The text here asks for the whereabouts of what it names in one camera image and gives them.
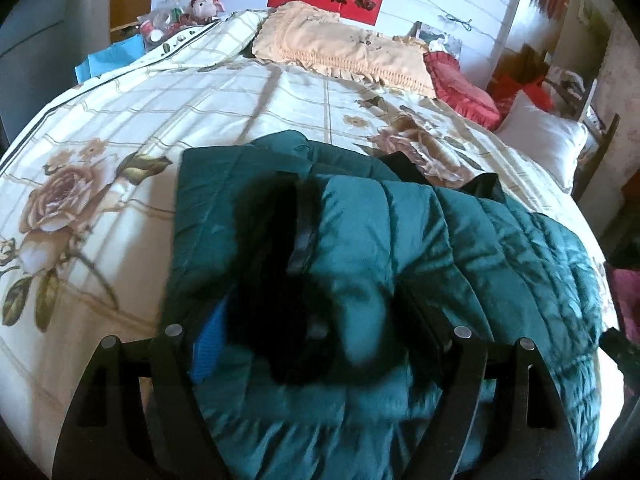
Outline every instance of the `silver bolt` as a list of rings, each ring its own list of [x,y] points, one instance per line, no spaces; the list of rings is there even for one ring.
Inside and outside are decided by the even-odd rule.
[[[523,337],[520,340],[520,346],[522,346],[525,350],[533,350],[536,347],[535,343],[528,337]]]
[[[174,323],[165,328],[164,333],[169,337],[176,337],[177,335],[180,335],[182,333],[182,326]]]
[[[108,335],[107,337],[103,338],[102,341],[100,341],[100,346],[104,349],[109,349],[116,346],[117,342],[118,338],[116,336]]]
[[[469,339],[471,337],[471,330],[462,325],[455,327],[453,333],[462,339]]]

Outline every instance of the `white pillow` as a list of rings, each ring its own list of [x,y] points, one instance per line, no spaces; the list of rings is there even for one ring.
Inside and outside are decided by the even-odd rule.
[[[578,156],[589,135],[584,124],[540,110],[519,91],[495,134],[506,145],[535,160],[562,191],[571,193]]]

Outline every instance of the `bed sheet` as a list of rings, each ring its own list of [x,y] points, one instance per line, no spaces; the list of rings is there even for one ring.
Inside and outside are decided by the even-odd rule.
[[[245,11],[184,31],[132,66],[65,92],[0,160],[0,415],[48,474],[100,339],[156,331],[187,148],[295,129],[360,153],[401,150],[443,186],[495,171],[507,193],[582,239],[605,325],[616,325],[602,252],[542,168],[441,102],[240,54],[265,17]],[[606,360],[600,365],[613,419],[622,380]]]

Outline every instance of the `plush toy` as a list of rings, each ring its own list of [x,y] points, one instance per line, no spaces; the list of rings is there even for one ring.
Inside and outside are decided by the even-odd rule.
[[[219,12],[225,12],[219,0],[193,0],[191,2],[193,15],[201,20],[215,18]]]

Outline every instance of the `plaid pattern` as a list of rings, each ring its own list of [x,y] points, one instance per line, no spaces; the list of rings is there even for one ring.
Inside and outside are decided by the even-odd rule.
[[[52,158],[87,153],[91,145],[120,166],[132,152],[169,164],[139,185],[117,178],[108,188],[81,241],[90,266],[77,260],[65,264],[45,332],[34,323],[34,285],[20,319],[0,327],[0,413],[46,472],[65,410],[100,339],[115,334],[127,341],[155,333],[170,264],[180,154],[187,148],[241,144],[292,128],[311,140],[371,153],[381,132],[398,134],[394,121],[411,116],[421,139],[411,145],[423,160],[440,154],[436,180],[441,184],[459,185],[495,171],[526,207],[580,236],[601,277],[606,323],[616,323],[602,252],[575,203],[542,168],[439,102],[238,56],[265,17],[245,11],[219,25],[191,29],[194,34],[184,31],[132,66],[65,92],[0,160],[0,241],[15,240],[17,248],[24,240],[20,225],[30,193],[47,181],[43,167],[53,164]],[[5,245],[13,250],[11,243]],[[0,278],[0,298],[22,272]],[[118,310],[97,275],[110,284]]]

